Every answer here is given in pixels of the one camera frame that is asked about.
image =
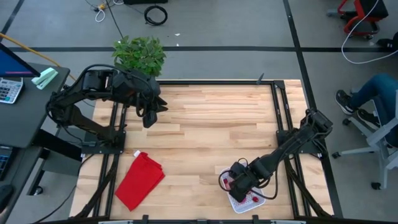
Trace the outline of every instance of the wooden table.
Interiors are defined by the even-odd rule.
[[[300,80],[285,80],[292,121],[299,127],[307,104]],[[169,110],[159,113],[158,122],[142,127],[134,108],[127,112],[126,148],[119,160],[116,188],[123,180],[139,149],[162,165],[164,180],[133,211],[115,196],[111,218],[141,219],[260,219],[293,218],[284,163],[279,166],[279,194],[275,200],[246,213],[233,211],[226,192],[218,185],[221,170],[240,157],[252,161],[277,147],[277,121],[268,85],[178,85],[162,86],[161,97]],[[113,103],[98,101],[93,120],[109,124]],[[102,155],[93,156],[81,168],[70,215],[77,214],[98,185]],[[319,159],[300,155],[305,183],[318,203],[333,213]],[[263,189],[273,195],[275,179]],[[101,201],[103,214],[106,189]],[[302,205],[296,189],[299,205]]]

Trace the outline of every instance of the red towel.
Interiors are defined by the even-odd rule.
[[[131,211],[163,178],[162,166],[142,152],[131,164],[115,194]]]

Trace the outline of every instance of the potted plant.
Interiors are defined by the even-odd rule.
[[[150,77],[158,77],[164,64],[166,54],[159,38],[138,37],[129,40],[125,36],[114,43],[114,65],[124,70],[138,70]]]

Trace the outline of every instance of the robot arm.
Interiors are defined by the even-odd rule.
[[[313,139],[323,139],[331,132],[333,123],[325,117],[320,111],[317,110],[306,110],[306,117],[300,122],[300,129],[293,129],[288,133],[287,140],[280,145],[274,152],[262,157],[258,157],[253,160],[248,166],[243,166],[239,162],[235,162],[230,170],[229,176],[234,180],[229,183],[230,196],[235,198],[238,202],[242,202],[246,197],[246,194],[251,191],[253,187],[262,188],[266,186],[273,173],[277,170],[278,164],[285,158],[288,158],[290,154],[296,154],[301,146],[306,142]],[[293,180],[299,186],[300,190],[304,190],[304,195],[310,197],[313,200],[310,193],[298,182],[298,178],[292,171],[289,170],[289,175],[293,177]]]
[[[93,67],[113,69],[90,70]],[[96,135],[98,139],[112,141],[116,136],[114,128],[101,126],[84,117],[75,103],[85,99],[102,99],[135,106],[144,127],[149,128],[157,121],[156,114],[167,110],[164,107],[167,103],[159,95],[159,84],[141,72],[125,72],[110,65],[91,65],[84,69],[72,86],[54,93],[46,110],[48,114],[51,112],[51,119],[63,127],[74,125]]]

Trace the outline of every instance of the concrete floor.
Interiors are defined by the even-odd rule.
[[[88,0],[99,4],[100,0]],[[336,8],[340,0],[289,0],[301,47],[340,47],[345,39],[344,23],[325,16],[329,8]],[[390,16],[380,22],[381,31],[374,40],[350,39],[347,47],[375,47],[379,38],[391,38],[398,31],[398,2],[384,0]],[[18,0],[0,0],[0,29],[6,24]],[[145,5],[114,6],[115,19],[121,32],[131,37],[153,35],[168,47],[184,46],[260,46],[290,47],[294,42],[282,0],[170,0],[163,7],[169,13],[161,27],[144,24]],[[83,0],[24,0],[7,35],[30,47],[111,47],[120,36],[110,13],[102,23],[94,21],[95,13]],[[3,44],[15,47],[4,40]],[[71,69],[77,76],[92,63],[112,63],[112,52],[44,52],[45,55]],[[28,62],[48,63],[30,53],[17,53]],[[290,52],[258,51],[173,51],[167,59],[162,78],[257,78],[264,73],[268,79],[302,79],[300,64],[293,50]],[[380,57],[380,53],[349,53],[351,60]],[[397,57],[393,56],[366,65],[353,65],[338,52],[304,52],[304,62],[312,86],[315,103],[335,124],[326,140],[330,154],[361,147],[364,138],[352,127],[341,125],[345,115],[336,105],[333,95],[337,89],[349,90],[361,86],[377,73],[387,72],[398,78]],[[92,116],[93,108],[79,104],[85,116]],[[44,129],[55,132],[55,125],[46,121]],[[347,156],[331,160],[336,188],[345,218],[368,220],[398,220],[395,208],[398,194],[398,172],[389,172],[388,188],[374,191],[370,182],[377,180],[377,160],[374,154]],[[8,223],[35,221],[52,211],[68,195],[76,177],[44,175],[41,186],[45,193],[36,197],[21,195]],[[48,220],[68,217],[69,200]]]

